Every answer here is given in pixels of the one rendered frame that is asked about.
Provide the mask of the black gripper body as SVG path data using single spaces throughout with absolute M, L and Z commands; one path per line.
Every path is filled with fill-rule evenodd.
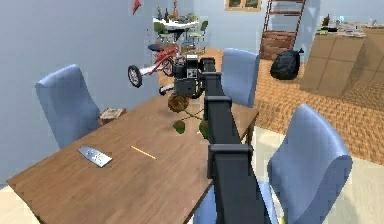
M 202 94 L 201 74 L 197 62 L 175 63 L 174 91 L 177 96 L 199 98 Z

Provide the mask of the red tricycle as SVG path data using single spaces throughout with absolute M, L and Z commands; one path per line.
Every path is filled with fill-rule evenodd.
M 154 62 L 151 65 L 143 68 L 138 68 L 136 65 L 129 65 L 127 68 L 128 79 L 136 88 L 142 86 L 145 75 L 152 75 L 155 72 L 162 71 L 168 77 L 173 76 L 173 66 L 179 53 L 178 47 L 173 45 L 164 49 L 159 44 L 150 44 L 148 49 L 154 56 Z

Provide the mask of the brown wooden dining table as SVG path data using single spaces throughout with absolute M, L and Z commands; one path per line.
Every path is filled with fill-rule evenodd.
M 8 184 L 43 224 L 185 224 L 211 182 L 199 120 L 186 120 L 183 134 L 173 128 L 184 117 L 156 96 Z M 112 161 L 96 166 L 78 152 L 83 145 Z

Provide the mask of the house plant in brown pot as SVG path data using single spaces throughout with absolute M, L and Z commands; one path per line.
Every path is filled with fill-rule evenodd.
M 171 94 L 168 98 L 168 108 L 175 113 L 184 112 L 187 114 L 186 117 L 176 120 L 173 123 L 173 128 L 179 134 L 183 134 L 186 129 L 185 121 L 194 118 L 200 121 L 199 124 L 199 132 L 202 134 L 204 139 L 207 139 L 210 135 L 208 121 L 202 117 L 199 117 L 198 114 L 202 112 L 199 110 L 196 113 L 191 113 L 187 110 L 189 106 L 189 98 L 186 96 L 177 96 L 175 94 Z

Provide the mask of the white round table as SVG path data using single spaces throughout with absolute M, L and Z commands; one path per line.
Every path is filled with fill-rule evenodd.
M 173 33 L 175 42 L 178 41 L 178 39 L 184 32 L 187 32 L 189 29 L 197 27 L 199 25 L 198 21 L 179 23 L 172 20 L 166 22 L 165 20 L 158 20 L 157 18 L 153 18 L 153 22 L 159 22 L 163 24 L 169 33 Z

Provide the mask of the yellow pencil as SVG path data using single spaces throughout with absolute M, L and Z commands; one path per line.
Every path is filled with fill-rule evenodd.
M 147 153 L 147 152 L 145 152 L 145 151 L 143 151 L 143 150 L 141 150 L 141 149 L 139 149 L 139 148 L 137 148 L 137 147 L 135 147 L 135 146 L 133 146 L 133 145 L 131 145 L 131 148 L 132 148 L 133 150 L 136 150 L 136 151 L 138 151 L 138 152 L 140 152 L 140 153 L 142 153 L 142 154 L 144 154 L 144 155 L 146 155 L 146 156 L 148 156 L 148 157 L 154 159 L 154 160 L 157 160 L 157 158 L 156 158 L 155 156 L 153 156 L 153 155 L 151 155 L 151 154 L 149 154 L 149 153 Z

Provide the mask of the brown box with pale top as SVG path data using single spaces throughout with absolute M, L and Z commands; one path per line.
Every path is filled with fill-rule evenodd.
M 98 123 L 103 126 L 126 113 L 125 108 L 106 108 L 98 117 Z

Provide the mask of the wooden framed window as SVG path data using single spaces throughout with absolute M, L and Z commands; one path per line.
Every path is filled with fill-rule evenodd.
M 262 0 L 225 0 L 226 11 L 258 12 L 261 5 Z

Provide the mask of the black rubbish bag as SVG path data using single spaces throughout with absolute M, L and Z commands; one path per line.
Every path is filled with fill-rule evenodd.
M 298 76 L 300 68 L 300 55 L 303 49 L 286 50 L 280 53 L 272 63 L 270 74 L 278 80 L 294 80 Z

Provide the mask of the brown wooden ladder shelf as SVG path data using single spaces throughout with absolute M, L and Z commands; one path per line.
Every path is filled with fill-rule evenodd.
M 278 7 L 279 3 L 293 3 L 297 9 L 282 9 Z M 260 57 L 262 59 L 274 60 L 283 51 L 293 49 L 305 4 L 306 0 L 268 0 L 260 43 Z M 293 31 L 274 30 L 269 25 L 271 16 L 296 17 L 295 29 Z

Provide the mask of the grey remote control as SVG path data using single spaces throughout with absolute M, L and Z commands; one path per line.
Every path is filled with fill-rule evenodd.
M 109 162 L 112 161 L 112 158 L 108 155 L 100 152 L 97 149 L 91 148 L 89 146 L 83 145 L 78 149 L 78 152 L 84 156 L 88 161 L 95 164 L 96 166 L 103 168 Z

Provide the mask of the brown kitchen counter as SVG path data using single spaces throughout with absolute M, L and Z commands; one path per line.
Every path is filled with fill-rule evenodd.
M 316 35 L 300 90 L 384 111 L 384 29 Z

